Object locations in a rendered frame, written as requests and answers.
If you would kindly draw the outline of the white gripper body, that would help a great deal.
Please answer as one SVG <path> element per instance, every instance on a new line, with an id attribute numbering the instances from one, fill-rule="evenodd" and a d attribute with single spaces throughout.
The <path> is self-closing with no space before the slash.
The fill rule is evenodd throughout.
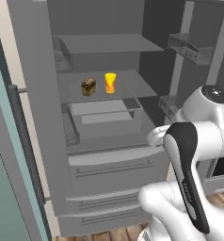
<path id="1" fill-rule="evenodd" d="M 149 134 L 148 134 L 148 142 L 151 146 L 161 146 L 163 144 L 163 138 L 166 134 L 167 130 L 169 128 L 169 125 L 163 125 L 158 126 L 154 128 Z"/>

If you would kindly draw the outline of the grey fridge drawer front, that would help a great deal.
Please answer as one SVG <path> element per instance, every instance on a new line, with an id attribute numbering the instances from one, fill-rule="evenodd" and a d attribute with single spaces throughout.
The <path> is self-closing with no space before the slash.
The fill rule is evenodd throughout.
<path id="1" fill-rule="evenodd" d="M 71 156 L 69 164 L 80 190 L 95 186 L 99 193 L 164 181 L 168 173 L 168 156 L 161 147 Z"/>
<path id="2" fill-rule="evenodd" d="M 84 214 L 60 216 L 58 225 L 62 236 L 101 233 L 149 221 L 151 216 L 139 204 Z"/>
<path id="3" fill-rule="evenodd" d="M 91 196 L 67 198 L 66 215 L 77 215 L 138 204 L 138 188 Z"/>

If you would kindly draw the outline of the grey fridge shelf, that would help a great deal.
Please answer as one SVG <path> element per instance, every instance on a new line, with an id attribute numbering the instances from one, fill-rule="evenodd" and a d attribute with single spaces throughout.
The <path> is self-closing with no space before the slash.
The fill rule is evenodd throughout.
<path id="1" fill-rule="evenodd" d="M 60 72 L 138 69 L 139 54 L 162 48 L 139 34 L 53 36 Z"/>
<path id="2" fill-rule="evenodd" d="M 116 92 L 108 94 L 105 92 L 105 72 L 62 73 L 57 77 L 60 101 L 62 103 L 81 103 L 156 95 L 154 90 L 135 70 L 116 71 L 116 74 Z M 96 80 L 95 92 L 88 97 L 82 94 L 81 87 L 86 78 Z"/>

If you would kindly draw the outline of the grey fridge door with bins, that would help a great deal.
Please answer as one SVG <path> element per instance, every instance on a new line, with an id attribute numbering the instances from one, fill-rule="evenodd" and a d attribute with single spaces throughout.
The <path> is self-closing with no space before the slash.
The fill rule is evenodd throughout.
<path id="1" fill-rule="evenodd" d="M 182 106 L 204 84 L 224 88 L 224 0 L 187 0 L 180 33 L 189 33 L 201 47 L 215 47 L 209 66 L 198 66 L 176 53 L 169 95 L 176 95 Z"/>

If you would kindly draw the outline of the grey fridge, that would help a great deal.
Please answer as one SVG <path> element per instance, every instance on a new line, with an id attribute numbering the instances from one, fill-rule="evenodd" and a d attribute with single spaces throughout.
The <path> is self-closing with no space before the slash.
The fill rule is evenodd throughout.
<path id="1" fill-rule="evenodd" d="M 79 189 L 72 177 L 71 156 L 150 147 L 148 133 L 164 121 L 159 98 L 168 94 L 175 55 L 168 37 L 180 30 L 185 0 L 8 0 L 8 9 L 22 62 L 40 153 L 56 217 L 66 216 L 67 198 L 101 192 Z M 132 120 L 94 124 L 75 121 L 69 104 L 60 101 L 62 73 L 53 36 L 139 34 L 162 48 L 139 54 L 135 70 L 155 96 L 135 98 L 142 106 Z"/>

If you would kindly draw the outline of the teal grey fridge door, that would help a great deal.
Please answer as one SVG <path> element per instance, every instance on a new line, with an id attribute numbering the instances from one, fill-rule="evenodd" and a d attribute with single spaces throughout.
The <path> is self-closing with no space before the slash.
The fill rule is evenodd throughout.
<path id="1" fill-rule="evenodd" d="M 20 67 L 7 0 L 0 0 L 0 241 L 52 241 L 8 99 Z"/>

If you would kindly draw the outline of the clear door bin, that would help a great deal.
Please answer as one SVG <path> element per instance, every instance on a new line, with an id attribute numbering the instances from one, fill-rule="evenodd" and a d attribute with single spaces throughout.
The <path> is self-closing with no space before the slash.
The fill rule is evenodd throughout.
<path id="1" fill-rule="evenodd" d="M 166 115 L 166 121 L 172 123 L 175 121 L 186 121 L 181 113 L 181 106 L 177 104 L 176 95 L 164 95 L 159 98 L 158 106 Z"/>
<path id="2" fill-rule="evenodd" d="M 168 48 L 198 66 L 209 66 L 215 49 L 214 46 L 201 47 L 190 38 L 189 33 L 170 34 Z"/>

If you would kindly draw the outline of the yellow orange can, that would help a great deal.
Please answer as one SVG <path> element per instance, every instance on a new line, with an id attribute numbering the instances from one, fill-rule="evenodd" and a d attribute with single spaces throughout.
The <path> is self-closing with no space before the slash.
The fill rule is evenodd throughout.
<path id="1" fill-rule="evenodd" d="M 113 72 L 108 72 L 104 75 L 105 92 L 113 94 L 116 91 L 117 75 Z"/>

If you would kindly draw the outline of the brown bread loaf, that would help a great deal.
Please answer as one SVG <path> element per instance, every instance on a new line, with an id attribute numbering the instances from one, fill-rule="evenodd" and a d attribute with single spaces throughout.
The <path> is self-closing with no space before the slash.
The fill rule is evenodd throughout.
<path id="1" fill-rule="evenodd" d="M 96 80 L 93 78 L 87 78 L 82 82 L 82 94 L 84 96 L 90 96 L 96 90 Z"/>

